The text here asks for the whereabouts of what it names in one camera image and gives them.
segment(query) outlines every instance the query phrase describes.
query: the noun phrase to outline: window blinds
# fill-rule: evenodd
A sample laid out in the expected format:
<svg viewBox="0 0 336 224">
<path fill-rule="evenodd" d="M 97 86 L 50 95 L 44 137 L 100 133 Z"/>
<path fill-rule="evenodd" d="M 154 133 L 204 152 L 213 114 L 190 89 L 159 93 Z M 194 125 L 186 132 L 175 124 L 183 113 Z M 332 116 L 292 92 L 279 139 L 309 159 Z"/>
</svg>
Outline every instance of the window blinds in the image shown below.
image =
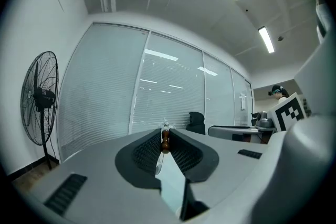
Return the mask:
<svg viewBox="0 0 336 224">
<path fill-rule="evenodd" d="M 58 103 L 61 159 L 128 134 L 134 85 L 147 31 L 93 24 L 66 70 Z"/>
<path fill-rule="evenodd" d="M 132 133 L 154 129 L 166 118 L 185 129 L 189 112 L 204 114 L 202 53 L 152 34 L 145 51 L 132 121 Z"/>
<path fill-rule="evenodd" d="M 247 125 L 247 92 L 246 83 L 242 75 L 232 69 L 232 79 L 235 88 L 235 126 Z"/>
<path fill-rule="evenodd" d="M 252 113 L 253 113 L 253 96 L 252 87 L 249 82 L 246 81 L 247 89 L 247 125 L 252 125 Z"/>
<path fill-rule="evenodd" d="M 230 67 L 204 54 L 206 81 L 205 132 L 213 125 L 234 125 L 234 93 Z"/>
</svg>

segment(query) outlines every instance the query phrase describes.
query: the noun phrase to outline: ceiling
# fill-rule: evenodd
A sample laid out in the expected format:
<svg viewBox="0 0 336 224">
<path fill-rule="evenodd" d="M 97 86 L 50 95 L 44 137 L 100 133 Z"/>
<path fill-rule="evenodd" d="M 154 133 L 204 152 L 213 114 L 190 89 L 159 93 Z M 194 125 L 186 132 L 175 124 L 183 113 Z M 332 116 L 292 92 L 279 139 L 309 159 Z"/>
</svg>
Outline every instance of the ceiling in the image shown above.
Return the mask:
<svg viewBox="0 0 336 224">
<path fill-rule="evenodd" d="M 295 92 L 297 94 L 302 94 L 302 91 L 300 90 L 299 86 L 294 81 L 294 79 L 278 83 L 278 85 L 283 86 L 287 90 L 289 95 L 292 95 Z M 264 99 L 274 99 L 274 96 L 268 95 L 268 91 L 270 90 L 272 90 L 272 86 L 254 89 L 253 90 L 254 100 L 259 101 L 259 100 L 264 100 Z"/>
<path fill-rule="evenodd" d="M 318 44 L 314 0 L 115 0 L 117 11 L 154 15 L 204 36 L 236 57 L 251 74 L 304 62 Z M 100 0 L 85 0 L 89 13 Z M 269 54 L 258 28 L 266 26 Z"/>
</svg>

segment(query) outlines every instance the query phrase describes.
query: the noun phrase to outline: gray panel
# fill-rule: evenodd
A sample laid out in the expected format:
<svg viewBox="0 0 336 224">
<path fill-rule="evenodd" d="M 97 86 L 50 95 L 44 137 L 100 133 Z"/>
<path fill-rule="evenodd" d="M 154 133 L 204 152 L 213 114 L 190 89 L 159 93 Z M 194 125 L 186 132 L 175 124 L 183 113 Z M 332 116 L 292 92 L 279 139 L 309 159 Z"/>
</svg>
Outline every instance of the gray panel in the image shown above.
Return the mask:
<svg viewBox="0 0 336 224">
<path fill-rule="evenodd" d="M 234 125 L 234 92 L 230 67 L 204 54 L 206 81 L 205 132 L 212 125 Z"/>
<path fill-rule="evenodd" d="M 57 139 L 62 161 L 89 145 L 128 134 L 147 36 L 147 31 L 108 24 L 93 24 L 85 33 L 60 91 Z"/>
<path fill-rule="evenodd" d="M 285 132 L 274 134 L 269 143 L 264 145 L 266 146 L 266 150 L 263 152 L 261 158 L 259 160 L 253 159 L 256 161 L 256 164 L 246 178 L 235 189 L 232 189 L 226 196 L 223 196 L 223 199 L 218 204 L 194 218 L 191 223 L 251 223 L 249 213 L 273 175 L 284 137 Z M 237 167 L 232 167 L 233 172 L 238 170 Z M 216 182 L 217 185 L 214 188 L 223 187 L 223 179 L 226 179 L 227 174 L 231 173 L 232 170 L 228 169 L 226 173 L 223 171 L 223 177 L 219 177 L 219 181 Z"/>
<path fill-rule="evenodd" d="M 232 69 L 232 80 L 235 88 L 235 126 L 248 126 L 247 107 L 248 100 L 246 91 L 246 82 L 242 75 Z M 245 107 L 242 108 L 242 98 L 245 98 Z"/>
<path fill-rule="evenodd" d="M 236 126 L 233 127 L 222 127 L 222 126 L 211 126 L 209 128 L 209 136 L 221 138 L 221 139 L 227 139 L 232 140 L 233 134 L 236 135 L 243 135 L 243 134 L 249 134 L 251 135 L 251 143 L 260 143 L 261 136 L 263 135 L 263 132 L 272 132 L 275 128 L 263 128 L 263 127 L 254 127 L 251 126 L 249 128 L 240 129 Z"/>
<path fill-rule="evenodd" d="M 137 89 L 132 132 L 156 128 L 163 118 L 186 128 L 189 112 L 204 115 L 202 53 L 176 40 L 151 34 Z"/>
<path fill-rule="evenodd" d="M 295 76 L 313 114 L 336 113 L 335 25 Z"/>
<path fill-rule="evenodd" d="M 321 184 L 334 162 L 335 148 L 335 117 L 315 116 L 293 125 L 287 131 L 274 175 L 256 203 L 251 221 L 286 222 Z"/>
<path fill-rule="evenodd" d="M 246 82 L 247 89 L 247 125 L 252 125 L 252 113 L 253 113 L 253 95 L 252 95 L 252 86 L 249 82 Z"/>
<path fill-rule="evenodd" d="M 75 223 L 179 223 L 164 203 L 157 189 L 133 187 L 118 173 L 114 159 L 129 143 L 153 130 L 128 135 L 89 146 L 47 174 L 32 189 L 44 202 L 71 174 L 88 179 L 75 197 L 64 217 Z"/>
<path fill-rule="evenodd" d="M 258 159 L 242 156 L 237 152 L 246 149 L 263 153 L 268 147 L 264 144 L 218 139 L 181 129 L 178 131 L 212 147 L 219 155 L 219 164 L 208 180 L 191 184 L 195 199 L 202 201 L 210 208 L 239 187 L 259 162 Z"/>
<path fill-rule="evenodd" d="M 27 193 L 21 196 L 22 200 L 36 213 L 44 223 L 49 224 L 73 224 L 73 222 L 61 217 L 42 204 L 33 195 Z"/>
</svg>

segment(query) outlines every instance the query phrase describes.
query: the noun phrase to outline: black vent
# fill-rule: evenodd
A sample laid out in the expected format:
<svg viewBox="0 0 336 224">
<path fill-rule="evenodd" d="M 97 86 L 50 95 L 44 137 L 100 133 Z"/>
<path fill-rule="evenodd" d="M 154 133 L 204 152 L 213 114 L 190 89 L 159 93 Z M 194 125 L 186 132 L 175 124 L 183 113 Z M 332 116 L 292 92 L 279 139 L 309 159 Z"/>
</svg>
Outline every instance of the black vent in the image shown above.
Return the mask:
<svg viewBox="0 0 336 224">
<path fill-rule="evenodd" d="M 161 130 L 156 129 L 120 149 L 114 163 L 119 174 L 134 187 L 161 190 L 161 181 L 155 178 L 160 154 Z"/>
<path fill-rule="evenodd" d="M 70 175 L 45 202 L 45 206 L 62 216 L 74 200 L 86 179 L 86 176 L 77 174 Z"/>
<path fill-rule="evenodd" d="M 161 136 L 155 135 L 133 150 L 132 159 L 138 168 L 155 176 L 156 164 L 160 153 Z"/>
<path fill-rule="evenodd" d="M 170 129 L 169 145 L 179 169 L 191 183 L 206 181 L 218 166 L 219 156 L 213 148 L 176 129 Z"/>
<path fill-rule="evenodd" d="M 260 159 L 260 157 L 262 156 L 262 153 L 248 150 L 240 150 L 237 153 L 254 159 Z"/>
<path fill-rule="evenodd" d="M 183 174 L 199 164 L 203 158 L 203 153 L 199 148 L 177 135 L 170 135 L 169 143 L 173 149 L 171 150 L 172 156 Z"/>
</svg>

